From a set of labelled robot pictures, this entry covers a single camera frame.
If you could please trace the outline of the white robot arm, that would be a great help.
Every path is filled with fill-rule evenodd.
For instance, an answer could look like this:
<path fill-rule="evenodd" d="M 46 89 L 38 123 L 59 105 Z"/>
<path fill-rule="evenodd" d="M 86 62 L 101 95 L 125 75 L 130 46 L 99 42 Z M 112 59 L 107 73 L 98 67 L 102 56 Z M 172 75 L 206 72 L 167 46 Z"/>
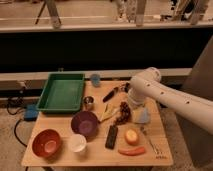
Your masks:
<path fill-rule="evenodd" d="M 161 72 L 154 67 L 132 76 L 129 102 L 138 107 L 146 97 L 155 99 L 213 135 L 213 101 L 164 86 L 161 78 Z"/>

